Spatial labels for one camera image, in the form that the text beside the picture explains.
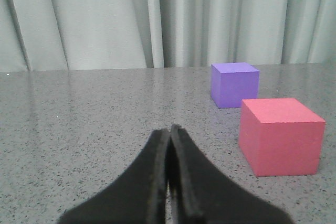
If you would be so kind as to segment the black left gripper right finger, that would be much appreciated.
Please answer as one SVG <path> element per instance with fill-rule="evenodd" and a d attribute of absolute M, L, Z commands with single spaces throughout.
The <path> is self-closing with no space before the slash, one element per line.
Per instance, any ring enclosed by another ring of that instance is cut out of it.
<path fill-rule="evenodd" d="M 169 183 L 178 223 L 292 223 L 282 209 L 224 175 L 187 131 L 171 127 Z"/>

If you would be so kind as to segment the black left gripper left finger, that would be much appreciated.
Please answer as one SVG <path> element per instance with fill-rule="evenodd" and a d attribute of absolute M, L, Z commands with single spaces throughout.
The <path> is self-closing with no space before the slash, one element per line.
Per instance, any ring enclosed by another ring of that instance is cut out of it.
<path fill-rule="evenodd" d="M 154 130 L 123 174 L 59 223 L 165 223 L 168 148 L 168 130 Z"/>

